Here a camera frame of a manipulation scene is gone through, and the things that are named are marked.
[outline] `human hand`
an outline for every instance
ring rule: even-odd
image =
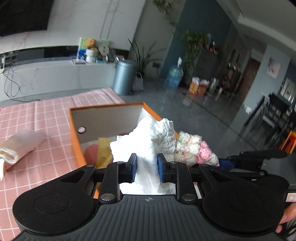
[[[276,228],[276,233],[279,233],[282,230],[282,223],[286,223],[288,221],[293,220],[296,218],[296,202],[290,204],[284,212],[283,217],[281,218],[280,225]]]

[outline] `blue water bottle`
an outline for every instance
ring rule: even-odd
[[[183,70],[181,68],[182,59],[178,59],[178,65],[173,65],[168,71],[168,75],[165,79],[165,85],[178,88],[179,83],[183,77]]]

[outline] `ceiling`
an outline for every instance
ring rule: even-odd
[[[296,64],[295,0],[217,0],[246,45],[262,51],[270,44]]]

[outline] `doorway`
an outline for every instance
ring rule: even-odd
[[[247,64],[246,69],[244,70],[242,80],[237,89],[237,93],[239,94],[239,98],[241,99],[242,102],[245,100],[253,84],[253,81],[256,77],[260,64],[261,64],[260,62],[251,58]]]

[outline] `crocheted item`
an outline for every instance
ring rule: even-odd
[[[190,135],[182,131],[176,139],[174,159],[185,163],[189,167],[196,163],[219,166],[218,157],[212,153],[208,144],[202,141],[201,136]]]

